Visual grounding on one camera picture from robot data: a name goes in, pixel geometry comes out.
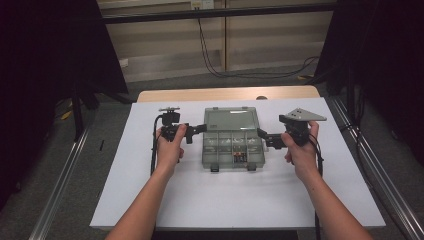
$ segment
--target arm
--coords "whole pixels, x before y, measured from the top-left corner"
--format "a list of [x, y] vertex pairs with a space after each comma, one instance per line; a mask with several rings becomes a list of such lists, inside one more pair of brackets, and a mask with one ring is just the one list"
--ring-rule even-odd
[[156, 170], [106, 239], [144, 240], [152, 237], [166, 185], [182, 157], [180, 144], [186, 129], [184, 124], [180, 125], [172, 142], [159, 137]]
[[[309, 124], [311, 134], [318, 137], [318, 123]], [[294, 164], [296, 175], [305, 185], [328, 239], [372, 239], [319, 175], [312, 144], [299, 147], [287, 133], [281, 138], [288, 147], [285, 158]]]

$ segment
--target white table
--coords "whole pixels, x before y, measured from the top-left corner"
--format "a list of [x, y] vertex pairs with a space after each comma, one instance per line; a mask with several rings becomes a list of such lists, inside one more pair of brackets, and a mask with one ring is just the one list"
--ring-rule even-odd
[[[153, 122], [164, 107], [180, 107], [180, 122], [203, 123], [206, 107], [256, 107], [259, 124], [269, 133], [284, 131], [278, 121], [301, 107], [326, 116], [320, 122], [319, 142], [324, 179], [352, 214], [366, 227], [384, 220], [349, 152], [323, 98], [232, 101], [146, 102], [133, 104], [115, 160], [90, 226], [110, 229], [149, 178]], [[256, 172], [221, 171], [213, 174], [201, 164], [202, 135], [193, 137], [184, 159], [167, 186], [157, 219], [159, 229], [298, 229], [314, 226], [308, 194], [285, 163], [285, 149], [265, 152], [264, 168]]]

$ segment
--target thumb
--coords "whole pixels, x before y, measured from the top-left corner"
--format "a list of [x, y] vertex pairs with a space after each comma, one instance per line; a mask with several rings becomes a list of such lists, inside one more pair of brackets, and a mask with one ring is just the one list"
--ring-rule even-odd
[[288, 147], [292, 148], [297, 146], [297, 144], [294, 142], [293, 138], [288, 133], [282, 133], [281, 134], [281, 140], [283, 140], [283, 143]]
[[177, 133], [175, 133], [174, 142], [178, 143], [178, 145], [181, 144], [181, 141], [183, 140], [185, 136], [185, 132], [187, 130], [187, 126], [185, 124], [180, 124], [178, 126]]

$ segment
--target wall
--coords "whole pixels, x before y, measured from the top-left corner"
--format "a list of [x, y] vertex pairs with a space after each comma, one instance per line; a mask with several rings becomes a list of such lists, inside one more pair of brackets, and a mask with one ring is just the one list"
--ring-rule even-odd
[[[309, 4], [317, 0], [215, 0], [215, 8]], [[191, 9], [190, 1], [98, 0], [102, 14]], [[218, 71], [302, 64], [320, 55], [332, 12], [202, 19], [209, 57]], [[127, 82], [205, 73], [197, 20], [107, 26]]]

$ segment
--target cable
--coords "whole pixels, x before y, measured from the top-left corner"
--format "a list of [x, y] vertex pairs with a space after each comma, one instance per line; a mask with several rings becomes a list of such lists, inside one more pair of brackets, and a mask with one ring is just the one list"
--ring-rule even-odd
[[[207, 49], [207, 46], [206, 46], [205, 36], [203, 34], [203, 29], [202, 29], [202, 24], [200, 23], [200, 19], [197, 19], [197, 22], [199, 24], [200, 43], [201, 43], [201, 46], [202, 46], [202, 55], [203, 55], [203, 60], [205, 62], [205, 66], [212, 75], [214, 75], [215, 77], [218, 77], [218, 78], [239, 77], [239, 78], [251, 78], [251, 79], [275, 79], [275, 78], [290, 77], [290, 76], [293, 76], [295, 74], [300, 73], [305, 68], [307, 68], [310, 64], [312, 64], [315, 60], [319, 59], [319, 56], [309, 57], [309, 58], [305, 59], [305, 61], [303, 62], [303, 65], [300, 69], [295, 70], [295, 71], [291, 71], [291, 72], [286, 72], [286, 73], [223, 74], [223, 73], [216, 71], [215, 68], [212, 65], [210, 58], [209, 58], [209, 53], [208, 53], [208, 49]], [[252, 76], [252, 75], [278, 75], [278, 76], [264, 77], [264, 76]]]
[[156, 128], [157, 128], [158, 120], [160, 118], [162, 118], [162, 115], [157, 116], [155, 119], [155, 123], [153, 124], [153, 147], [152, 147], [152, 161], [150, 163], [150, 175], [153, 174], [156, 168], [156, 152], [158, 148], [158, 140], [160, 137], [160, 135], [156, 137]]
[[[324, 166], [322, 162], [324, 161], [324, 159], [322, 158], [322, 155], [321, 155], [321, 146], [319, 145], [318, 139], [314, 135], [309, 134], [309, 136], [311, 136], [316, 142], [315, 143], [314, 141], [309, 139], [309, 142], [312, 144], [317, 154], [318, 172], [319, 172], [319, 175], [321, 175], [322, 177], [323, 171], [324, 171]], [[321, 226], [319, 224], [319, 217], [316, 212], [315, 212], [315, 238], [317, 240], [321, 240]]]

